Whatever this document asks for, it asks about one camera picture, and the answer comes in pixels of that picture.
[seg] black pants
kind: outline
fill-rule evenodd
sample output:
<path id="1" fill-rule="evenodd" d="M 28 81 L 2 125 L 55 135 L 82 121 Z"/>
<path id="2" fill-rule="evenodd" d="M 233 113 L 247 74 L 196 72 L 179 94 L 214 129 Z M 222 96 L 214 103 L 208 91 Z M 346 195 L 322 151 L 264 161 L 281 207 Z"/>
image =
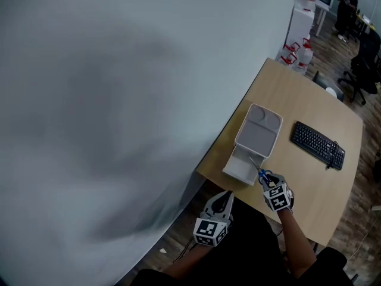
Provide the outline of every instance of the black pants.
<path id="1" fill-rule="evenodd" d="M 234 223 L 222 242 L 184 281 L 186 285 L 287 285 L 278 240 L 260 212 L 237 198 Z"/>
<path id="2" fill-rule="evenodd" d="M 343 35 L 346 31 L 346 27 L 349 25 L 351 20 L 351 12 L 346 10 L 344 7 L 338 9 L 338 19 L 335 23 L 335 28 L 338 30 L 340 35 Z"/>

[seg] scissors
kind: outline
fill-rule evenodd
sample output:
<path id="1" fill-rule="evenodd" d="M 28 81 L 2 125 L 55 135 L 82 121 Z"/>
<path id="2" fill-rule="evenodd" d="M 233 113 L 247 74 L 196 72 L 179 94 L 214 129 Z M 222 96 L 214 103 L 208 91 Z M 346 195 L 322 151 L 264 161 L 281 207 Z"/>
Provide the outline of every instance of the scissors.
<path id="1" fill-rule="evenodd" d="M 258 166 L 258 164 L 255 163 L 255 161 L 249 157 L 252 164 L 254 164 L 255 168 L 258 170 L 258 181 L 261 185 L 263 185 L 262 181 L 266 183 L 268 187 L 270 187 L 270 182 L 272 182 L 267 175 L 272 174 L 273 172 L 271 170 L 264 170 Z"/>

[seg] forearm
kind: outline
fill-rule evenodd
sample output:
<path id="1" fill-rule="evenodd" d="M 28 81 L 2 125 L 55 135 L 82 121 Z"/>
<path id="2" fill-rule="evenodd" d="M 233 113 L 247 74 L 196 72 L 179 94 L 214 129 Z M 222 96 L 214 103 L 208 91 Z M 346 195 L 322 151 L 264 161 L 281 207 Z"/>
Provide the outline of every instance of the forearm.
<path id="1" fill-rule="evenodd" d="M 213 247 L 198 244 L 190 252 L 184 255 L 176 263 L 163 270 L 163 273 L 175 279 L 183 279 L 206 256 Z"/>
<path id="2" fill-rule="evenodd" d="M 316 256 L 289 209 L 278 211 L 283 226 L 291 273 L 299 278 L 315 261 Z"/>

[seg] person in black clothing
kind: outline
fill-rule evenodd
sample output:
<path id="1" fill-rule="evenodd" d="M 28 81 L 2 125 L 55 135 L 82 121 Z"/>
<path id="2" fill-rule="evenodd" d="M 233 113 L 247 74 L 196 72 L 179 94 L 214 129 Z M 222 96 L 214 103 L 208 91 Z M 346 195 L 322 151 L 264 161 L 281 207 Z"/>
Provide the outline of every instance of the person in black clothing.
<path id="1" fill-rule="evenodd" d="M 335 26 L 332 27 L 332 30 L 338 33 L 338 38 L 343 40 L 343 34 L 347 25 L 351 21 L 352 13 L 355 13 L 357 10 L 358 0 L 338 0 L 338 19 L 335 23 Z"/>
<path id="2" fill-rule="evenodd" d="M 346 258 L 332 248 L 316 257 L 289 208 L 277 215 L 290 273 L 264 215 L 237 198 L 232 213 L 233 226 L 217 247 L 198 244 L 162 272 L 139 271 L 131 286 L 352 285 L 342 270 Z"/>

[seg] black keyboard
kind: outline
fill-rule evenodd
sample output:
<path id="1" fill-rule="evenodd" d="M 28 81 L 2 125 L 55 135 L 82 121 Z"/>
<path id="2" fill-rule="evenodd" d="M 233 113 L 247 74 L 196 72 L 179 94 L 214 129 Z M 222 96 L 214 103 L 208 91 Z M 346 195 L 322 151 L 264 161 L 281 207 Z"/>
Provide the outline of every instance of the black keyboard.
<path id="1" fill-rule="evenodd" d="M 345 150 L 306 124 L 295 123 L 291 141 L 319 160 L 332 164 L 333 168 L 341 170 L 343 167 Z"/>

